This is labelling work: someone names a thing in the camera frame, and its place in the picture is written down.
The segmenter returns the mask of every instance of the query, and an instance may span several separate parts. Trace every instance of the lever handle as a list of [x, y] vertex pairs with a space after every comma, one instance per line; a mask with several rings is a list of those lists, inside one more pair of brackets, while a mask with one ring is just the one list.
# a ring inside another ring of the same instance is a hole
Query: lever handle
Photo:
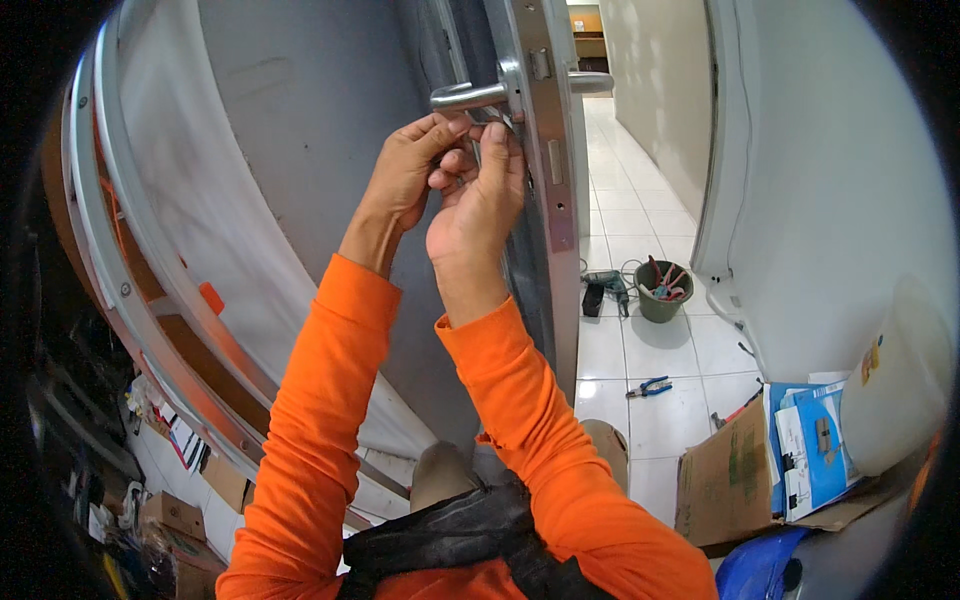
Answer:
[[592, 94], [613, 90], [613, 76], [597, 71], [570, 71], [566, 74], [570, 91], [574, 94]]
[[507, 85], [503, 82], [483, 87], [473, 87], [470, 82], [465, 82], [440, 87], [430, 94], [430, 106], [434, 110], [469, 110], [504, 102], [507, 102]]

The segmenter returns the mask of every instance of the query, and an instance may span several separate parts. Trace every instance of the cable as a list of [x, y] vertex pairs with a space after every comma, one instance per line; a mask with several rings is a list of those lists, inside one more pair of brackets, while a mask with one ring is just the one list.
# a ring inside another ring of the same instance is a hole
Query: cable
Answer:
[[750, 152], [754, 146], [754, 115], [750, 110], [747, 81], [743, 77], [743, 44], [740, 39], [740, 13], [736, 9], [736, 0], [733, 0], [733, 20], [736, 23], [736, 57], [740, 65], [740, 86], [743, 88], [743, 102], [747, 109], [747, 159], [743, 168], [743, 195], [740, 197], [740, 207], [736, 211], [736, 220], [733, 221], [733, 230], [730, 233], [730, 243], [727, 245], [727, 271], [731, 276], [733, 269], [730, 266], [730, 254], [733, 247], [733, 238], [736, 237], [736, 229], [740, 225], [740, 217], [743, 214], [743, 205], [747, 202], [747, 184], [750, 180]]

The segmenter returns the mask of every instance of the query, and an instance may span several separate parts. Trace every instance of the right hand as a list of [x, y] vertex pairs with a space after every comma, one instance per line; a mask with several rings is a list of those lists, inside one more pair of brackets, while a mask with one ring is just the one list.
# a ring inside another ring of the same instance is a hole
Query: right hand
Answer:
[[526, 177], [523, 151], [506, 125], [492, 121], [469, 135], [480, 142], [479, 172], [464, 152], [442, 162], [427, 180], [444, 192], [426, 250], [454, 327], [493, 312], [507, 298], [500, 256], [523, 208]]

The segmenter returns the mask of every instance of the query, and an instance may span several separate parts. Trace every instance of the sleeve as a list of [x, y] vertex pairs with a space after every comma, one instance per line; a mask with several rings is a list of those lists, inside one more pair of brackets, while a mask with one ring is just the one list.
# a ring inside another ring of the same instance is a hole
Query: sleeve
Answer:
[[456, 329], [444, 316], [436, 329], [484, 424], [478, 442], [530, 489], [554, 556], [575, 555], [584, 575], [618, 598], [716, 597], [703, 552], [617, 487], [512, 299]]
[[400, 292], [334, 254], [270, 411], [246, 526], [218, 598], [312, 595], [336, 576], [357, 489], [357, 432]]

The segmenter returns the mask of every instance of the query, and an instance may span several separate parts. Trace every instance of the left hand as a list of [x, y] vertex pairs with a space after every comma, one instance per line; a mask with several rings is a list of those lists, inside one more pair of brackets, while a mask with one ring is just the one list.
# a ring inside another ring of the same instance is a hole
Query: left hand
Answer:
[[396, 219], [401, 233], [409, 231], [423, 216], [434, 157], [469, 129], [466, 115], [450, 118], [433, 112], [393, 132], [383, 143], [357, 212]]

